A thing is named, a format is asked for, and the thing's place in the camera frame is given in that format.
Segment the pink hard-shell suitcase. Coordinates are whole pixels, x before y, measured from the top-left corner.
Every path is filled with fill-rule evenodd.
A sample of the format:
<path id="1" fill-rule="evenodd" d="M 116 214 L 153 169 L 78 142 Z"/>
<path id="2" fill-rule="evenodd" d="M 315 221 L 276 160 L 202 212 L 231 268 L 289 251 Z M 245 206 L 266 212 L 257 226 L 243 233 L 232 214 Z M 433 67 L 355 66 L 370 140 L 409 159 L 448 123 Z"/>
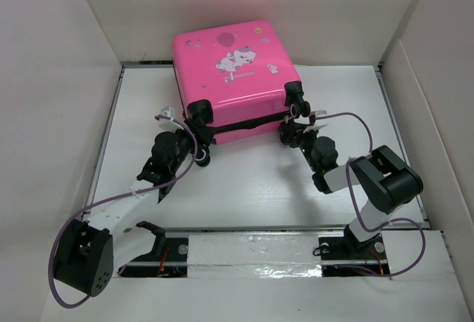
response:
<path id="1" fill-rule="evenodd" d="M 182 33 L 172 56 L 184 117 L 204 116 L 216 144 L 310 114 L 301 78 L 268 21 Z"/>

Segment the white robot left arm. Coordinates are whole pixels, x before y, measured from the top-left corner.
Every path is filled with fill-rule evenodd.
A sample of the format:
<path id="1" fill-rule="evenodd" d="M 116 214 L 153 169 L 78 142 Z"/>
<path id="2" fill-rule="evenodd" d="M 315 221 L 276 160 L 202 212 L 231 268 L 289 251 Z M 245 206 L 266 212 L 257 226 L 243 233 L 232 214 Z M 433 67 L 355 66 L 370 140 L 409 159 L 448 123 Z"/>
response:
<path id="1" fill-rule="evenodd" d="M 67 309 L 56 288 L 61 282 L 92 298 L 103 292 L 113 275 L 135 258 L 157 260 L 166 254 L 166 232 L 144 216 L 170 193 L 194 165 L 207 166 L 214 127 L 199 120 L 179 121 L 166 115 L 158 120 L 177 126 L 155 139 L 131 188 L 123 194 L 92 203 L 73 213 L 56 236 L 50 252 L 47 279 L 56 301 Z"/>

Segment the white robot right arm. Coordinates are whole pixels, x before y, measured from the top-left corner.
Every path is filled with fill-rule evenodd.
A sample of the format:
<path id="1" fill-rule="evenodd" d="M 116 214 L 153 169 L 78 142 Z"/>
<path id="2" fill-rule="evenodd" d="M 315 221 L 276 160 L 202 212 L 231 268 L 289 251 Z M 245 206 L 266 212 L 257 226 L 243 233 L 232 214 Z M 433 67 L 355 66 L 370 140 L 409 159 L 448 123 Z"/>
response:
<path id="1" fill-rule="evenodd" d="M 409 165 L 387 146 L 380 146 L 366 156 L 337 164 L 336 143 L 317 130 L 307 130 L 303 124 L 282 122 L 278 128 L 283 145 L 301 151 L 319 192 L 326 195 L 348 189 L 356 199 L 353 187 L 361 187 L 367 198 L 359 208 L 353 202 L 355 218 L 344 228 L 336 243 L 324 244 L 322 254 L 341 253 L 358 258 L 369 249 L 381 230 L 401 206 L 410 203 L 424 189 L 423 181 Z"/>

